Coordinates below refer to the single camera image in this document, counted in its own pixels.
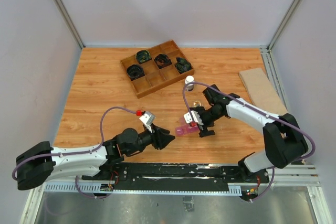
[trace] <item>wooden tray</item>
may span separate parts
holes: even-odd
[[[191,70],[185,73],[179,73],[178,70],[175,68],[175,65],[177,63],[176,57],[184,59],[187,58],[173,40],[159,44],[147,50],[149,51],[152,59],[143,64],[138,63],[135,55],[132,55],[120,61],[126,75],[127,68],[133,64],[140,65],[144,70],[145,76],[140,77],[134,81],[131,81],[131,79],[127,75],[127,78],[130,80],[137,98],[144,97],[177,81],[183,80],[187,76],[193,75],[195,72],[195,69],[193,67]],[[154,61],[155,57],[159,54],[166,54],[172,61],[172,64],[162,69],[159,69]]]

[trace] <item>small white bottle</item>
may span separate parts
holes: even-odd
[[[188,84],[190,82],[194,82],[194,77],[187,76],[187,78],[185,78],[185,80],[184,80],[184,83]],[[193,89],[194,89],[194,84],[190,84],[190,85],[185,87],[185,91],[192,91]]]

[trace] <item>wooden block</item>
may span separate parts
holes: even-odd
[[[287,113],[278,93],[261,68],[240,71],[239,76],[255,106],[279,115]]]

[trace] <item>wooden table surface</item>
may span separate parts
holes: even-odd
[[[179,118],[186,113],[182,99],[184,81],[137,99],[120,60],[140,48],[84,48],[72,82],[68,101],[60,122],[54,145],[58,147],[84,147],[100,142],[99,121],[103,112],[112,106],[131,110],[148,110],[157,126],[173,134]],[[195,68],[194,78],[207,84],[217,84],[225,93],[236,93],[250,102],[239,78],[239,71],[264,68],[258,48],[182,48]],[[196,100],[207,108],[202,95],[203,86],[187,92],[190,105]],[[136,115],[112,110],[105,117],[105,139],[111,139],[124,129],[143,130]],[[125,158],[127,162],[160,163],[220,163],[235,164],[244,156],[264,148],[262,135],[236,119],[221,118],[215,122],[214,136],[199,138],[198,133],[177,137],[159,151],[148,146],[143,153]]]

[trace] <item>metal floor plate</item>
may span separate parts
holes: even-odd
[[[317,223],[306,187],[274,187],[252,204],[239,197],[198,195],[193,202],[194,211],[186,211],[180,195],[113,194],[95,200],[44,193],[35,224]]]

